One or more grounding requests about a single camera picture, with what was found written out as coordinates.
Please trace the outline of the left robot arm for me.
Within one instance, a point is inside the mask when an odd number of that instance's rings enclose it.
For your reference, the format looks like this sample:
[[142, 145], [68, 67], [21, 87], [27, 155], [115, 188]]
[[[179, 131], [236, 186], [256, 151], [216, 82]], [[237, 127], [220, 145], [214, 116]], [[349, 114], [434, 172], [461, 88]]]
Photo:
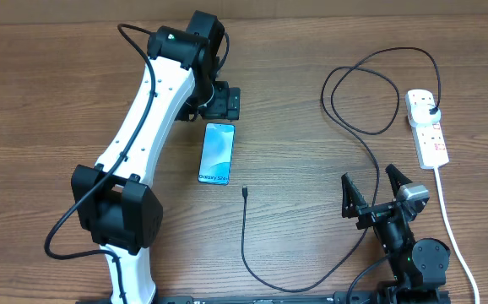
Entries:
[[152, 191], [155, 168], [176, 121], [235, 121], [240, 90], [217, 79], [228, 35], [213, 14], [195, 11], [187, 28], [149, 33], [144, 76], [116, 137], [95, 165], [77, 166], [71, 186], [79, 222], [109, 264], [109, 303], [152, 303], [149, 248], [163, 218]]

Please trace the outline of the blue Samsung Galaxy smartphone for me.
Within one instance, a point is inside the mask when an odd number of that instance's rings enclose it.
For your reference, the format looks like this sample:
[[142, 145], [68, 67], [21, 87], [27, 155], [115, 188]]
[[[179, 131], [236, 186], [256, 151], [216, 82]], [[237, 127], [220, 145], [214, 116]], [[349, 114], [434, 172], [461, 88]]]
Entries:
[[232, 124], [208, 123], [205, 128], [203, 150], [198, 171], [201, 183], [227, 185], [236, 135]]

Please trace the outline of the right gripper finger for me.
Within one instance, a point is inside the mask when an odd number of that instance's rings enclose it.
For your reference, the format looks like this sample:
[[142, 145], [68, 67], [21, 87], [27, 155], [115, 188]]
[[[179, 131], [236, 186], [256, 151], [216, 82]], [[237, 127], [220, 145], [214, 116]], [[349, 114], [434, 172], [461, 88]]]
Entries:
[[396, 197], [407, 197], [407, 185], [412, 181], [406, 177], [394, 164], [386, 167], [385, 172], [388, 174], [388, 179]]
[[359, 211], [367, 207], [367, 202], [353, 183], [348, 173], [341, 177], [342, 182], [342, 216], [353, 218], [359, 215]]

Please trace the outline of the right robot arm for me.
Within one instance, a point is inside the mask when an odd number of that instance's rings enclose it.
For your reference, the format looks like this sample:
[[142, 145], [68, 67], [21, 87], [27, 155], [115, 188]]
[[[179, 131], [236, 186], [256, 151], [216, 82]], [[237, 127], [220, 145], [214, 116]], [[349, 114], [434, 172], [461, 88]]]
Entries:
[[[385, 256], [363, 270], [344, 293], [343, 303], [449, 303], [440, 287], [446, 284], [450, 248], [435, 238], [416, 240], [409, 223], [430, 199], [422, 183], [412, 182], [394, 165], [386, 167], [393, 200], [369, 205], [348, 174], [341, 177], [342, 216], [356, 218], [359, 230], [372, 228]], [[377, 284], [373, 291], [354, 292], [360, 279], [388, 262], [393, 280]]]

